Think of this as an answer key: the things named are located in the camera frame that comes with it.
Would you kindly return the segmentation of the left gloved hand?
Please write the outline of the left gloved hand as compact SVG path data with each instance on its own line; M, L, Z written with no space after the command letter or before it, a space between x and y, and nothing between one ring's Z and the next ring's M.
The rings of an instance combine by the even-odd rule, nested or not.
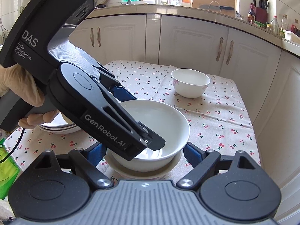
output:
M43 92L36 86L33 76L16 64L12 67L1 67L1 96L12 90L25 102L41 107L45 101ZM50 123L59 114L58 110L44 114L31 114L18 121L18 125L25 129L35 128L43 123Z

